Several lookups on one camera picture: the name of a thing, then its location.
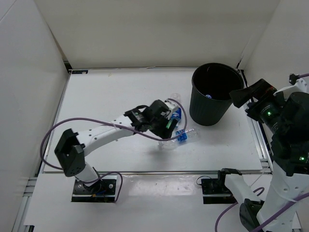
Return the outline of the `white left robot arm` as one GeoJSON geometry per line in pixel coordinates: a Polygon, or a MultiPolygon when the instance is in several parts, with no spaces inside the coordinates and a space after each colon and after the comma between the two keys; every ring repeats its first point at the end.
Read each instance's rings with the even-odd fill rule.
{"type": "Polygon", "coordinates": [[[90,193],[97,193],[101,181],[85,157],[113,141],[150,131],[156,140],[168,141],[172,137],[177,120],[172,114],[180,103],[173,99],[156,100],[150,106],[140,105],[126,111],[111,122],[101,122],[96,128],[74,132],[65,130],[55,148],[55,155],[66,177],[84,182],[90,193]]]}

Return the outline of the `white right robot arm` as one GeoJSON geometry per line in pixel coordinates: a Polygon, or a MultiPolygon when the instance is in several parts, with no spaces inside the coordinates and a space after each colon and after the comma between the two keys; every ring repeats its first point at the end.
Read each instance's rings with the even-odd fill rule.
{"type": "Polygon", "coordinates": [[[299,202],[308,197],[309,95],[303,75],[292,74],[290,85],[275,89],[264,79],[230,93],[236,107],[272,132],[272,179],[264,200],[245,183],[240,171],[223,169],[217,188],[239,203],[242,225],[250,232],[290,232],[299,202]]]}

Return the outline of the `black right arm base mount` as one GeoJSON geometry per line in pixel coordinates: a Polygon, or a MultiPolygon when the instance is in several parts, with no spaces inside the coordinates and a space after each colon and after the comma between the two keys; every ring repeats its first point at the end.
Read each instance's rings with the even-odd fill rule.
{"type": "Polygon", "coordinates": [[[223,168],[213,178],[208,175],[196,179],[196,184],[202,188],[204,204],[233,204],[236,203],[232,192],[225,186],[225,177],[228,174],[242,175],[237,169],[223,168]]]}

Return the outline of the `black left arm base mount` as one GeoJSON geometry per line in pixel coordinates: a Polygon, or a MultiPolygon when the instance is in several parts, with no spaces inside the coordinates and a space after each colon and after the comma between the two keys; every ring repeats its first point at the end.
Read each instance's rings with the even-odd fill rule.
{"type": "Polygon", "coordinates": [[[86,186],[75,180],[71,202],[76,203],[113,203],[116,197],[117,177],[104,178],[98,184],[86,186]]]}

